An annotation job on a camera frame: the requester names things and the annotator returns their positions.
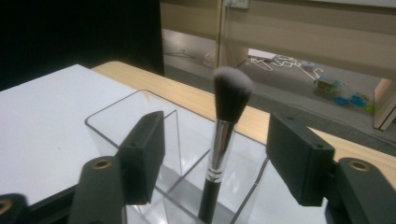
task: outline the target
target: brush bristles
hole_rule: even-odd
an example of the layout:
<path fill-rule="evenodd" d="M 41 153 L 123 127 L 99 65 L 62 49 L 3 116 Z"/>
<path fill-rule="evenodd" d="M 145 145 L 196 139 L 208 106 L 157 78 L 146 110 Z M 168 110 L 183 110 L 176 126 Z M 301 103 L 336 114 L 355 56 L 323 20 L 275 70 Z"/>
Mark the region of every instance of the brush bristles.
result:
<path fill-rule="evenodd" d="M 217 119 L 238 122 L 254 87 L 250 78 L 238 69 L 221 67 L 214 71 Z"/>

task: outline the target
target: silver ferrule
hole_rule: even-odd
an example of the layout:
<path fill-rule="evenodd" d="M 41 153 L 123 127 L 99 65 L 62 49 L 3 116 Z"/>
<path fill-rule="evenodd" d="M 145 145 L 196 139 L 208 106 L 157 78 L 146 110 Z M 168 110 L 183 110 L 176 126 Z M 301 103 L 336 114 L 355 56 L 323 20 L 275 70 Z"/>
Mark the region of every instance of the silver ferrule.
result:
<path fill-rule="evenodd" d="M 206 179 L 209 181 L 221 182 L 233 142 L 234 127 L 235 123 L 216 120 L 206 172 Z"/>

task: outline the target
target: makeup brush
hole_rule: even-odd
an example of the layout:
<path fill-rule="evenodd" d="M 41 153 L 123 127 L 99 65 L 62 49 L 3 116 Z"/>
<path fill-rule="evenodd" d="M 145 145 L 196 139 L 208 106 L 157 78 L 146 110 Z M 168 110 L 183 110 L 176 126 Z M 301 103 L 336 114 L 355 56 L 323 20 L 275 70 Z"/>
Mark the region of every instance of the makeup brush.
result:
<path fill-rule="evenodd" d="M 250 78 L 235 68 L 218 68 L 214 77 L 217 118 L 198 215 L 205 223 L 212 222 L 233 130 L 254 89 Z"/>

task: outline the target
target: clear acrylic organizer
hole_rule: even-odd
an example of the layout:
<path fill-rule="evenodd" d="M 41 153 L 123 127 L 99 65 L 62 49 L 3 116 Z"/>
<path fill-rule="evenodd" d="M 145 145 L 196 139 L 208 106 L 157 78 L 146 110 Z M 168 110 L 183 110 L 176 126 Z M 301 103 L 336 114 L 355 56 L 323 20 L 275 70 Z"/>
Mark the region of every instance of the clear acrylic organizer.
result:
<path fill-rule="evenodd" d="M 151 203 L 127 206 L 128 223 L 200 223 L 197 216 L 214 121 L 152 92 L 136 91 L 89 116 L 85 123 L 101 156 L 113 156 L 144 115 L 160 110 L 165 126 L 163 165 Z M 213 223 L 296 223 L 299 219 L 300 223 L 326 223 L 323 207 L 305 209 L 292 199 L 266 160 L 264 144 L 235 133 Z"/>

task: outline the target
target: white surface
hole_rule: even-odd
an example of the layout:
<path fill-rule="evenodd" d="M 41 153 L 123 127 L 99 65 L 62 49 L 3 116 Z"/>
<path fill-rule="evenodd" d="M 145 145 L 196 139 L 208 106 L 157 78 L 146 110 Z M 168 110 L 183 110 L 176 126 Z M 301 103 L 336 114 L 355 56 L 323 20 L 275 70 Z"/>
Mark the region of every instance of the white surface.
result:
<path fill-rule="evenodd" d="M 266 61 L 272 61 L 276 57 L 276 54 L 274 53 L 266 52 L 258 49 L 249 49 L 247 55 L 250 58 L 264 59 Z"/>
<path fill-rule="evenodd" d="M 84 119 L 134 90 L 79 65 L 0 92 L 0 194 L 36 203 L 99 156 Z"/>

